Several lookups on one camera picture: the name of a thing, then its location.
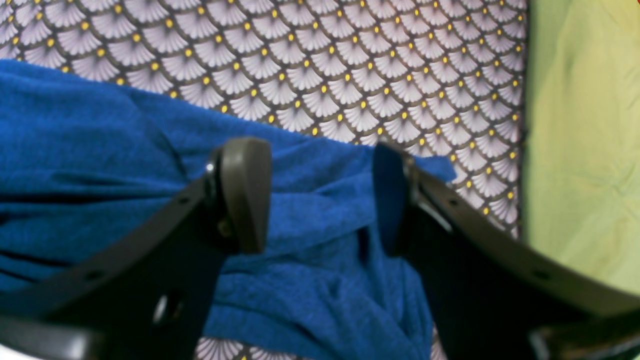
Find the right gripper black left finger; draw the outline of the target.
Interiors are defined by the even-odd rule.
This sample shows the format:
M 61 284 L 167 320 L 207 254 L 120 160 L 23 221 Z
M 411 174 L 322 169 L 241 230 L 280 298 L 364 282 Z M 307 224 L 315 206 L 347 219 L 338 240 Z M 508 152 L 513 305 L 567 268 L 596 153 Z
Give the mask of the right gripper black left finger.
M 236 137 L 122 240 L 1 296 L 3 360 L 192 360 L 229 256 L 266 247 L 272 150 Z

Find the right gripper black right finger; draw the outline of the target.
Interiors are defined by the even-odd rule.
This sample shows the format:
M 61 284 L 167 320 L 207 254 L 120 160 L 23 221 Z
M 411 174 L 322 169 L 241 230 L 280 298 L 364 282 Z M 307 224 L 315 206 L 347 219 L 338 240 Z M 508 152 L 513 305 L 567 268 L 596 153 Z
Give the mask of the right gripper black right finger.
M 450 360 L 633 360 L 640 301 L 514 242 L 414 157 L 374 148 L 382 246 L 417 271 Z

